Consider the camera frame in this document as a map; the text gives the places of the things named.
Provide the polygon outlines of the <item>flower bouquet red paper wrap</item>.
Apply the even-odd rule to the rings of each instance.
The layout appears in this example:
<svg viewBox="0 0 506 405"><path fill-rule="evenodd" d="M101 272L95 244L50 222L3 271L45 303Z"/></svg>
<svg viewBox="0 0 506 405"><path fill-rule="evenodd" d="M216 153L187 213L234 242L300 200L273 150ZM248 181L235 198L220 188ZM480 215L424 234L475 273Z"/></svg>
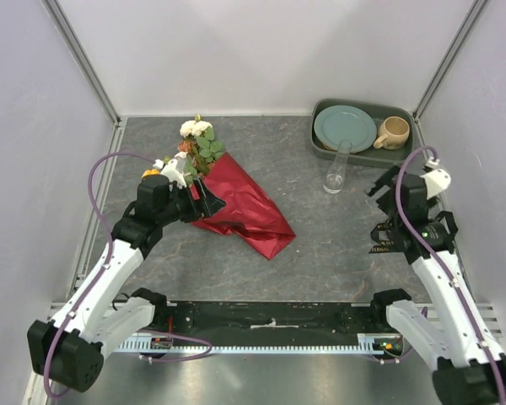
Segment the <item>flower bouquet red paper wrap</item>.
<svg viewBox="0 0 506 405"><path fill-rule="evenodd" d="M196 227L220 235L238 235L265 258L274 258L295 238L275 202L226 152L212 123L195 116L181 125L180 136L177 153L154 163L142 178L162 175L165 166L176 162L182 183L192 187L195 179L202 180L225 202L211 218L195 221Z"/></svg>

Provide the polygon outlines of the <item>black ribbon gold lettering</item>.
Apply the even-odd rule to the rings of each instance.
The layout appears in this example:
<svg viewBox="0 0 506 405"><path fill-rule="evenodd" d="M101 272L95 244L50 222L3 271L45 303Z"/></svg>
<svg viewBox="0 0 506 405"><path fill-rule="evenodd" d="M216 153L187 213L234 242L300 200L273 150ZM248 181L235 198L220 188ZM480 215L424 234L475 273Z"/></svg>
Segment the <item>black ribbon gold lettering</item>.
<svg viewBox="0 0 506 405"><path fill-rule="evenodd" d="M376 224L370 232L374 242L370 254L405 253L410 248L409 239L400 232L391 219Z"/></svg>

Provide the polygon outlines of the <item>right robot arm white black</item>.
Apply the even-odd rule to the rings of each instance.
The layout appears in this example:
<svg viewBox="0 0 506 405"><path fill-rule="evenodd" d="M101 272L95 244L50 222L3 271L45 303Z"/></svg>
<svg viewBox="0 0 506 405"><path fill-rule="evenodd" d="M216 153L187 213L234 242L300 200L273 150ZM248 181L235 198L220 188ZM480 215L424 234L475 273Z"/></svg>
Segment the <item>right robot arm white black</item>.
<svg viewBox="0 0 506 405"><path fill-rule="evenodd" d="M369 311L379 332L394 328L432 372L433 387L443 404L506 403L506 353L486 325L464 280L455 253L458 228L454 215L430 217L450 175L427 164L421 175L394 165L367 192L386 214L370 237L371 253L401 253L428 291L439 319L435 326L403 289L379 292Z"/></svg>

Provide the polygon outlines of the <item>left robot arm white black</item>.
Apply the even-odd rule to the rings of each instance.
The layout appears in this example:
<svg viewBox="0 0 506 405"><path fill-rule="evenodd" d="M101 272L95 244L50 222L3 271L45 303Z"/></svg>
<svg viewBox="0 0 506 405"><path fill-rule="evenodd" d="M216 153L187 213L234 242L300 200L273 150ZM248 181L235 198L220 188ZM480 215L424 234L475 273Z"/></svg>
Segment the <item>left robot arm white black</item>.
<svg viewBox="0 0 506 405"><path fill-rule="evenodd" d="M115 224L110 241L94 269L73 297L49 320L35 321L27 332L34 371L51 383L86 392L96 381L105 360L135 332L161 331L168 322L166 298L139 289L119 309L108 308L121 286L159 243L165 226L212 217L225 206L202 180L194 187L179 186L166 175L149 175Z"/></svg>

